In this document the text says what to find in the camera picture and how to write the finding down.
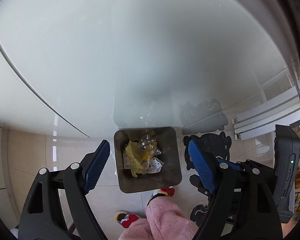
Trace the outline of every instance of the blue gripper pad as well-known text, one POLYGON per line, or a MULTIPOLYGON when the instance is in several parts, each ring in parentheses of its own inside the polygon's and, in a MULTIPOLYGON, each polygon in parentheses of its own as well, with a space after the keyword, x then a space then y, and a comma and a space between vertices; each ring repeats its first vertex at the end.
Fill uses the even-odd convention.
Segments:
POLYGON ((107 140, 103 140, 98 149, 92 154, 91 158, 93 159, 90 160, 90 165, 83 169, 84 184, 82 190, 85 194, 96 187, 109 156, 110 144, 107 140))
POLYGON ((202 154, 201 150, 198 148, 195 141, 189 142, 189 155, 192 159, 194 167, 199 174, 202 185, 210 191, 211 194, 214 194, 216 190, 216 185, 214 183, 214 172, 207 162, 206 158, 202 154))

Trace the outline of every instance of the black trash can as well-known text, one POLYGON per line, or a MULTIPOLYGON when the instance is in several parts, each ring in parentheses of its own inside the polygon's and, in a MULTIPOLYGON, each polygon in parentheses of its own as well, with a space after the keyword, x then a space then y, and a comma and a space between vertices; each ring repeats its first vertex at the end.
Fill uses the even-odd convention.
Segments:
POLYGON ((119 187, 124 193, 175 186, 182 180, 177 136, 172 127, 119 130, 114 134, 114 151, 119 187), (138 174, 138 177, 135 178, 130 169, 124 169, 123 150, 129 141, 138 142, 143 135, 150 131, 154 131, 157 146, 161 151, 161 154, 155 157, 163 161, 164 165, 158 173, 138 174))

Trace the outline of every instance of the plastic wrapper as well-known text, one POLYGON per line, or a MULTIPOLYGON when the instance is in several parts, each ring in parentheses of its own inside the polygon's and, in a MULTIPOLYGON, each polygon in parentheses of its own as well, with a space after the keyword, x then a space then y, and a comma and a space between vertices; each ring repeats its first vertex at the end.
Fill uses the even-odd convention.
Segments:
POLYGON ((159 155, 161 154, 161 151, 158 147, 155 148, 154 152, 153 152, 153 156, 159 155))
POLYGON ((137 177, 137 173, 142 173, 145 169, 142 166, 142 155, 137 151, 138 143, 129 141, 125 151, 130 158, 130 170, 133 177, 137 177))

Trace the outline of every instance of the pink fleece pants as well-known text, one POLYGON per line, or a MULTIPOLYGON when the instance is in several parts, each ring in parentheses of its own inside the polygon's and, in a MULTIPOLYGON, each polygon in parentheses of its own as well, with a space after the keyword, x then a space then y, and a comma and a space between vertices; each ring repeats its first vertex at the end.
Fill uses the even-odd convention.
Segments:
POLYGON ((147 218, 133 222, 119 240, 191 240, 197 225, 186 219, 169 197, 157 197, 146 208, 147 218))

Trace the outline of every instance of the screw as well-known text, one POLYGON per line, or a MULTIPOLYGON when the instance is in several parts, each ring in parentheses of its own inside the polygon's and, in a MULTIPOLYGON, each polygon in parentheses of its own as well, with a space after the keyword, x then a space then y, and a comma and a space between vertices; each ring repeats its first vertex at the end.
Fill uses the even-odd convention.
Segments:
POLYGON ((252 169, 252 172, 253 172, 254 174, 257 174, 257 175, 260 173, 260 171, 259 171, 257 168, 253 168, 253 169, 252 169))
POLYGON ((42 174, 45 174, 47 172, 47 169, 46 168, 42 168, 39 170, 39 173, 42 175, 42 174))
POLYGON ((80 166, 79 163, 72 163, 70 168, 76 170, 77 168, 79 168, 79 166, 80 166))
POLYGON ((219 166, 222 169, 227 169, 229 167, 228 164, 226 164, 226 163, 220 163, 219 166))

